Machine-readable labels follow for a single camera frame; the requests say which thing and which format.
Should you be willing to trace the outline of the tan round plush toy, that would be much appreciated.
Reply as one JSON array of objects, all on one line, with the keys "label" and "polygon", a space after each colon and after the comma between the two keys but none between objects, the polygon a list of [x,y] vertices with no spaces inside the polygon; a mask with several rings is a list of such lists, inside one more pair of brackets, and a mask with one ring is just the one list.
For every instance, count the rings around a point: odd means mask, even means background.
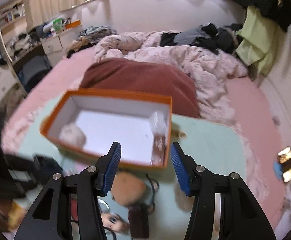
[{"label": "tan round plush toy", "polygon": [[142,199],[146,184],[137,176],[120,171],[116,174],[112,188],[112,199],[119,205],[128,207]]}]

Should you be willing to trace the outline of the orange cardboard box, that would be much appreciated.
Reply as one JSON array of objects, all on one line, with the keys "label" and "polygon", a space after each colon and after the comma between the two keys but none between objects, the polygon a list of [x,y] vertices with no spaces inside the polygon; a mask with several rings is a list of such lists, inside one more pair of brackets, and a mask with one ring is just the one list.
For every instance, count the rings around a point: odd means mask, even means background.
[{"label": "orange cardboard box", "polygon": [[[167,167],[173,101],[170,96],[109,89],[68,90],[41,123],[40,133],[59,150],[96,160],[113,142],[121,145],[120,167],[162,170]],[[167,139],[154,137],[150,115],[162,111]],[[63,143],[61,128],[75,123],[86,135],[85,145]]]}]

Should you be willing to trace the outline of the white fluffy pompom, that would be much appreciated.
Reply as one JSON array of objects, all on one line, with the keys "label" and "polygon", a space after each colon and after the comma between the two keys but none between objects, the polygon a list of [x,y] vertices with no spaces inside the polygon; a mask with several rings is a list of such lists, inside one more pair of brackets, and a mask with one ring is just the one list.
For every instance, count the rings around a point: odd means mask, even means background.
[{"label": "white fluffy pompom", "polygon": [[75,123],[64,125],[61,128],[58,138],[65,144],[80,148],[86,143],[86,135]]}]

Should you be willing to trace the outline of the dark sequin pouch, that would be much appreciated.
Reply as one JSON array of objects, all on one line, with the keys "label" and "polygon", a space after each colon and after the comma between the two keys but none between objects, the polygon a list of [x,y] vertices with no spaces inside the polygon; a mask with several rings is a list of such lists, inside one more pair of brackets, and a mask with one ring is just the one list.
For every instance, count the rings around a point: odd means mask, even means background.
[{"label": "dark sequin pouch", "polygon": [[148,206],[138,203],[129,207],[128,220],[130,223],[130,235],[136,239],[149,238]]}]

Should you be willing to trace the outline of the dark red blanket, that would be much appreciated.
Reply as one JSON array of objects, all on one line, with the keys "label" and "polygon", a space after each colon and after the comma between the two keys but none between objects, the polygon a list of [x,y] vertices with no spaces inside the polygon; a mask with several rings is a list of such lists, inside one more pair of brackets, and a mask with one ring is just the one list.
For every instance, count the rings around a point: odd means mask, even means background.
[{"label": "dark red blanket", "polygon": [[174,114],[199,117],[194,81],[167,64],[105,59],[86,70],[79,87],[166,95]]}]

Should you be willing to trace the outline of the pink floral duvet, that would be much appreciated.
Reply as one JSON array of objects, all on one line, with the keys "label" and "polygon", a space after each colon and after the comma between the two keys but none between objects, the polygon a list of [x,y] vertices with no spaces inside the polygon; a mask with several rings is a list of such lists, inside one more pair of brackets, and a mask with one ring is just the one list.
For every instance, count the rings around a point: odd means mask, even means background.
[{"label": "pink floral duvet", "polygon": [[243,63],[220,49],[213,53],[196,46],[161,47],[161,36],[159,31],[106,36],[94,47],[93,62],[123,58],[174,66],[194,81],[200,116],[209,121],[233,125],[234,109],[227,98],[226,81],[229,77],[247,75]]}]

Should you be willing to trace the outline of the smartphone on stand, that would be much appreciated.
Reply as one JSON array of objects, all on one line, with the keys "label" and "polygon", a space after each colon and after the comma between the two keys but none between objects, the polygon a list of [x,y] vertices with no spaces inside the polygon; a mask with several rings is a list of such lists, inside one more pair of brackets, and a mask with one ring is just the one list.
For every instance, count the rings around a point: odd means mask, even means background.
[{"label": "smartphone on stand", "polygon": [[286,147],[277,154],[273,171],[277,179],[283,183],[291,181],[291,147]]}]

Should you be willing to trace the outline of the dark desk chair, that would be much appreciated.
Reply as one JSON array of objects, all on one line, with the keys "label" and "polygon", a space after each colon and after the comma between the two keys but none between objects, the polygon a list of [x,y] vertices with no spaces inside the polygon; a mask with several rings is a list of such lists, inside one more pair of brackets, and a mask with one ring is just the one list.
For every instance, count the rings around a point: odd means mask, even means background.
[{"label": "dark desk chair", "polygon": [[18,78],[29,93],[50,71],[52,66],[46,55],[38,55],[28,61],[18,73]]}]

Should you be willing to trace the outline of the white drawer cabinet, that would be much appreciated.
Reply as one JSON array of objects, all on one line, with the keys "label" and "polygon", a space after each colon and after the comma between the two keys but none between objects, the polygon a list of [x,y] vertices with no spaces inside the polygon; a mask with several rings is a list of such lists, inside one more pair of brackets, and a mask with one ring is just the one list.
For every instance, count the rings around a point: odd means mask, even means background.
[{"label": "white drawer cabinet", "polygon": [[66,48],[70,43],[76,40],[83,31],[82,25],[67,29],[60,34],[56,34],[51,37],[47,37],[41,40],[41,44],[47,55],[52,67],[66,55]]}]

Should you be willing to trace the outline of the pile of dark clothes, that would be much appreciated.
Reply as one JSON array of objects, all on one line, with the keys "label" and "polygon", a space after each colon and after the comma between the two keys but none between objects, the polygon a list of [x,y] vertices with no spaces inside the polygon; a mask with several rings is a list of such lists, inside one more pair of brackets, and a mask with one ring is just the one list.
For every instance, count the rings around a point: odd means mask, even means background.
[{"label": "pile of dark clothes", "polygon": [[233,54],[243,41],[243,38],[237,34],[242,28],[242,24],[236,23],[221,27],[209,23],[180,33],[163,33],[160,46],[202,47],[216,55],[219,50]]}]

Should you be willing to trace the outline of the orange box lid on cabinet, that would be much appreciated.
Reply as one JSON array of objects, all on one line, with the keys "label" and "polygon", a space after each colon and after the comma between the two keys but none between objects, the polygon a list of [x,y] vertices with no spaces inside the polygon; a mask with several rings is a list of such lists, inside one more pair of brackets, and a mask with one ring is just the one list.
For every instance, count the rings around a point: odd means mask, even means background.
[{"label": "orange box lid on cabinet", "polygon": [[76,21],[73,21],[71,23],[66,23],[65,24],[65,28],[66,29],[71,29],[71,28],[75,28],[75,27],[78,27],[78,26],[81,26],[81,20],[76,20]]}]

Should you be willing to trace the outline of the green lidded container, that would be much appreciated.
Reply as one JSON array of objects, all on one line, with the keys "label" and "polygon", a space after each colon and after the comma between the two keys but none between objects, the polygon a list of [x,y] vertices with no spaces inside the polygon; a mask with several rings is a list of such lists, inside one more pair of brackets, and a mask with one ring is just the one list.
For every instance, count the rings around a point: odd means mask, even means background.
[{"label": "green lidded container", "polygon": [[56,20],[54,20],[53,22],[52,22],[52,24],[53,24],[53,29],[54,29],[54,31],[57,33],[57,34],[59,34],[59,33],[61,33],[61,32],[63,32],[63,23],[62,23],[62,18],[57,18]]}]

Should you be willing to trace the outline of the light green cloth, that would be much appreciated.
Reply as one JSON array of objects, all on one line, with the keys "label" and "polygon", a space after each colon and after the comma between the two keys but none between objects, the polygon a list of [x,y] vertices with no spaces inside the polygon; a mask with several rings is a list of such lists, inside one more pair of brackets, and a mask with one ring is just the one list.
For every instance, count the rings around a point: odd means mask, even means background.
[{"label": "light green cloth", "polygon": [[242,42],[236,54],[246,66],[254,66],[258,75],[267,76],[272,69],[278,50],[280,26],[261,15],[252,5],[246,11],[246,20],[237,34]]}]

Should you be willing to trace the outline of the cartoon face doll keychain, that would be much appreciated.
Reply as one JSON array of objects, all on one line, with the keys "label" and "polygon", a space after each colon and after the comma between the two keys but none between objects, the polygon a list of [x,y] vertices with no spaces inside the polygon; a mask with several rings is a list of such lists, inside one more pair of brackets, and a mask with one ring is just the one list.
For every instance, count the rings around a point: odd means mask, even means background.
[{"label": "cartoon face doll keychain", "polygon": [[103,212],[101,219],[105,228],[111,229],[117,233],[127,233],[130,229],[130,224],[127,223],[116,213]]}]

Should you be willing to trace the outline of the wall bookshelf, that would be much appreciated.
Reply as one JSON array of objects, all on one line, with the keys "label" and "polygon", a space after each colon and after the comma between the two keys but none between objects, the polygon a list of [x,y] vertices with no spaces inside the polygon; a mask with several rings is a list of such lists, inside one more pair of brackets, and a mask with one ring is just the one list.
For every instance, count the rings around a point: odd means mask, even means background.
[{"label": "wall bookshelf", "polygon": [[25,32],[26,12],[23,0],[12,0],[0,5],[0,32],[4,40]]}]

